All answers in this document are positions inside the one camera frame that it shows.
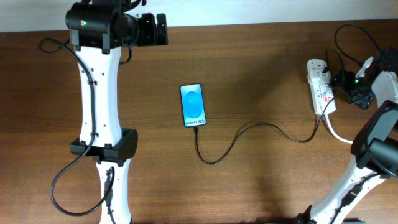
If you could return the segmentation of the blue Galaxy smartphone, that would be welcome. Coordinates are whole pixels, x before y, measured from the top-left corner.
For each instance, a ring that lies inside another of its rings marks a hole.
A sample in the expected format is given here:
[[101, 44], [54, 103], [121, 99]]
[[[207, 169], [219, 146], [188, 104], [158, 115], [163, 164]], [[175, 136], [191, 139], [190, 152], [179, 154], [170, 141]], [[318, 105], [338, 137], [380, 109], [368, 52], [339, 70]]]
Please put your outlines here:
[[199, 83], [180, 87], [183, 124], [186, 128], [206, 124], [206, 112], [203, 93]]

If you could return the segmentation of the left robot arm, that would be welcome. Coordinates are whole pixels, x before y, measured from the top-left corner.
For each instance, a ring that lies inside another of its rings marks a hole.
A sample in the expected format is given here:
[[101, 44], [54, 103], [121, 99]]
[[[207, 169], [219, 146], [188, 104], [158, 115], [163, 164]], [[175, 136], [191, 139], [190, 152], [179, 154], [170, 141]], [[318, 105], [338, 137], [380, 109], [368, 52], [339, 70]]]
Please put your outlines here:
[[146, 2], [82, 1], [66, 13], [81, 79], [83, 120], [70, 151], [92, 157], [101, 183], [101, 223], [132, 223], [128, 172], [138, 143], [135, 129], [118, 116], [118, 68], [122, 49], [167, 45], [165, 14], [132, 16]]

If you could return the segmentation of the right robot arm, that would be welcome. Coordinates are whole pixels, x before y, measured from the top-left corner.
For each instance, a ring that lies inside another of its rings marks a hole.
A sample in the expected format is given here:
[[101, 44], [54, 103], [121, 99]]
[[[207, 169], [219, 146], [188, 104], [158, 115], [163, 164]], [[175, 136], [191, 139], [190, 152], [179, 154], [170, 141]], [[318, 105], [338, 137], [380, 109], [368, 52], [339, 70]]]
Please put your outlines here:
[[378, 109], [351, 144], [351, 159], [343, 176], [318, 203], [296, 216], [294, 223], [343, 223], [359, 201], [377, 185], [397, 177], [397, 49], [388, 48], [362, 63], [358, 73], [340, 70], [331, 76], [322, 60], [307, 63], [316, 114], [336, 110], [332, 89], [348, 95], [348, 103], [365, 108], [371, 100]]

